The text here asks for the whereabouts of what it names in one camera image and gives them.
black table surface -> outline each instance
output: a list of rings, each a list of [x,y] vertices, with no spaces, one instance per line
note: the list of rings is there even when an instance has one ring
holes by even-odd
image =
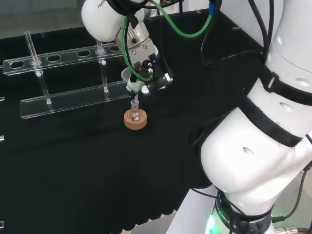
[[[193,33],[207,15],[203,10],[172,19]],[[0,76],[0,97],[5,97],[0,103],[0,135],[5,136],[0,144],[0,221],[5,221],[6,234],[118,234],[171,214],[188,186],[196,187],[202,172],[188,143],[190,132],[236,106],[242,88],[250,89],[257,79],[259,62],[234,58],[206,70],[200,59],[204,35],[183,39],[164,21],[164,54],[175,78],[164,91],[140,95],[140,107],[148,114],[143,131],[124,126],[129,98],[21,119],[20,100],[42,95],[38,80],[32,73]],[[159,20],[147,20],[146,26],[160,49]],[[235,26],[220,15],[206,44],[207,59],[261,49]],[[95,44],[84,28],[33,35],[33,41],[38,54]],[[0,40],[0,60],[28,54],[23,37]],[[120,80],[122,63],[118,58],[107,62],[109,82]],[[96,61],[44,75],[51,94],[101,84]],[[190,166],[182,179],[185,158]]]

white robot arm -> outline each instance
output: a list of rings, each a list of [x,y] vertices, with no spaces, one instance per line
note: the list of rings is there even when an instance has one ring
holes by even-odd
[[[98,40],[113,41],[126,18],[113,8],[114,1],[119,0],[86,0],[83,6],[84,25]],[[209,180],[235,205],[232,208],[237,207],[246,220],[252,220],[248,221],[246,234],[275,233],[271,218],[262,217],[264,224],[253,218],[269,216],[283,189],[312,161],[312,145],[305,138],[312,130],[312,1],[284,2],[283,16],[266,61],[266,67],[274,72],[269,82],[264,84],[259,79],[244,103],[221,122],[201,147],[202,165]],[[158,54],[142,23],[154,12],[138,9],[135,13],[139,24],[135,29],[130,27],[127,40],[132,65],[142,64],[152,53]],[[133,86],[128,83],[131,90],[142,87]],[[226,214],[222,212],[216,203],[214,220],[219,233],[226,234],[230,222],[225,221]],[[232,231],[239,233],[237,223],[233,225]]]
[[[142,3],[144,0],[132,0]],[[117,13],[107,0],[86,0],[82,8],[82,21],[88,32],[97,40],[111,42],[115,40],[118,30],[126,16]],[[141,23],[156,10],[141,8],[135,14],[138,22]]]
[[[143,23],[156,9],[142,8],[145,5],[151,6],[151,3],[146,0],[86,0],[82,8],[82,20],[88,32],[100,41],[111,42],[116,39],[118,48],[121,48],[121,41],[124,40],[118,32],[126,17],[132,19],[126,33],[129,62],[142,77],[145,75],[148,78],[149,74],[153,74],[153,80],[149,83],[136,79],[129,68],[122,72],[122,78],[128,82],[127,90],[134,95],[140,90],[148,95],[166,87],[173,80],[162,65],[158,49],[149,38]],[[133,7],[134,10],[124,10],[127,7]]]

blue connector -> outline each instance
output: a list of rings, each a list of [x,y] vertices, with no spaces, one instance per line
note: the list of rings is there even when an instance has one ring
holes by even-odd
[[[215,12],[215,5],[212,2],[209,2],[209,15],[213,16]]]

green cable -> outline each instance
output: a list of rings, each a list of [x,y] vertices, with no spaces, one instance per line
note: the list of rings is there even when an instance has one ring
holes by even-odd
[[[128,18],[126,18],[123,22],[123,25],[122,25],[122,29],[121,29],[121,51],[122,51],[122,55],[126,61],[126,64],[128,65],[130,71],[141,81],[143,82],[148,82],[148,81],[151,81],[152,79],[151,78],[143,78],[139,73],[137,73],[132,65],[130,64],[128,58],[127,58],[127,54],[126,54],[126,50],[125,50],[125,45],[124,45],[124,41],[125,41],[125,30],[126,30],[126,26],[127,26],[127,23],[128,23]]]
[[[170,19],[170,17],[168,16],[168,14],[166,13],[166,11],[155,1],[153,0],[150,0],[150,2],[155,6],[157,7],[158,10],[160,10],[162,12],[162,14],[165,16],[166,20],[168,21],[168,23],[172,26],[172,28],[181,36],[185,37],[185,38],[196,38],[198,37],[199,35],[201,35],[205,30],[206,28],[208,27],[209,23],[210,23],[210,20],[212,18],[211,15],[208,16],[208,19],[205,23],[205,25],[203,26],[202,29],[200,29],[197,33],[194,33],[194,34],[186,34],[186,33],[183,33],[180,29],[178,29],[178,27],[175,25],[175,23],[173,23],[173,21]]]

small glass vial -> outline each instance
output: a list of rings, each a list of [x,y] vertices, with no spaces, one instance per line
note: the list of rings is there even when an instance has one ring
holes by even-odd
[[[131,101],[131,110],[129,110],[129,119],[132,121],[140,121],[142,119],[143,113],[138,107],[138,101]]]

